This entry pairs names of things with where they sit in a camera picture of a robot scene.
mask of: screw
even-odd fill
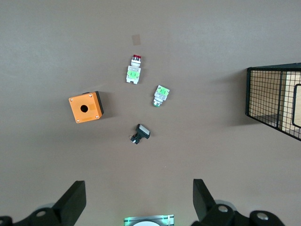
[[[257,217],[260,220],[268,220],[269,219],[268,215],[266,215],[265,213],[257,213]]]
[[[228,208],[225,207],[225,206],[219,206],[219,207],[218,207],[218,210],[219,210],[220,212],[223,212],[223,213],[228,212]]]

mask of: orange push button box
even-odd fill
[[[103,115],[98,91],[70,97],[69,103],[76,123],[97,120]]]

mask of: green label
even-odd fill
[[[164,95],[164,96],[167,96],[169,94],[169,90],[164,88],[164,87],[158,87],[157,89],[158,93]]]
[[[139,72],[134,72],[134,71],[128,71],[127,75],[131,79],[137,79],[139,77]]]

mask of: bolt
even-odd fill
[[[219,206],[219,207],[218,207],[218,210],[219,210],[220,212],[223,212],[223,213],[228,212],[228,208],[225,207],[225,206]]]
[[[37,213],[37,217],[42,217],[42,216],[44,216],[46,214],[46,212],[45,211],[40,211],[40,212],[38,212]]]
[[[269,219],[268,215],[266,215],[265,213],[257,213],[257,217],[260,220],[268,220]]]

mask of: metal wire mesh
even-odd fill
[[[246,115],[301,141],[301,68],[296,65],[301,64],[248,68]]]

